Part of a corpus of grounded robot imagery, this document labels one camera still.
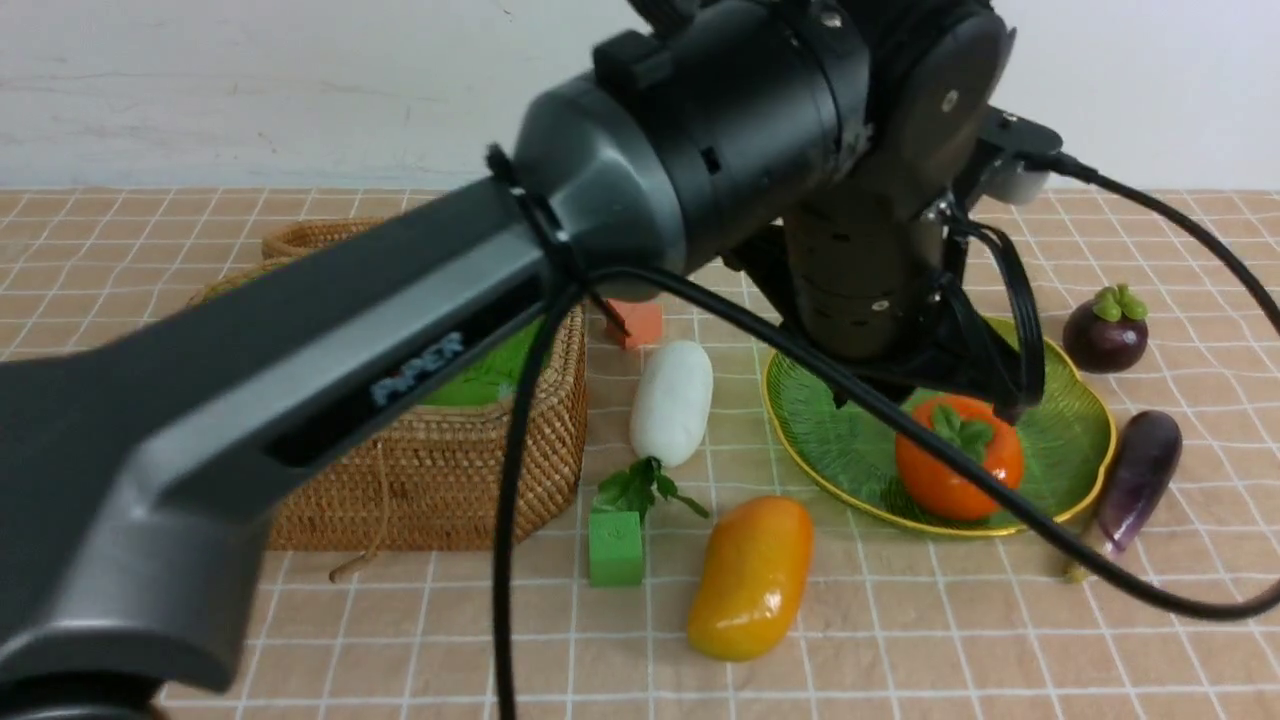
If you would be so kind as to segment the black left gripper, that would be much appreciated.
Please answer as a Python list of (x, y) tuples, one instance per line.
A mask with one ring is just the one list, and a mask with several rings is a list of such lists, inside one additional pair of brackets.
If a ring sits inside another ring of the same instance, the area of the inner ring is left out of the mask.
[[(991, 251), (1004, 279), (1015, 340), (963, 290), (972, 241)], [(1005, 232), (948, 195), (904, 219), (884, 197), (831, 190), (723, 260), (763, 292), (783, 331), (896, 404), (934, 389), (983, 400), (1015, 421), (1044, 396), (1044, 337), (1021, 259)]]

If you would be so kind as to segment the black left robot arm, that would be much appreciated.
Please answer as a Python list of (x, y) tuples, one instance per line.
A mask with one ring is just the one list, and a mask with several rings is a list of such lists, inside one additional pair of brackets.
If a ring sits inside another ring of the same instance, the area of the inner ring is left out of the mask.
[(987, 1), (635, 1), (650, 26), (538, 96), (513, 156), (362, 234), (79, 354), (3, 365), (3, 716), (154, 719), (236, 679), (274, 512), (490, 347), (541, 320), (494, 547), (509, 555), (543, 355), (584, 297), (668, 292), (919, 430), (884, 392), (1004, 419), (1041, 401), (961, 297), (968, 169), (1016, 32)]

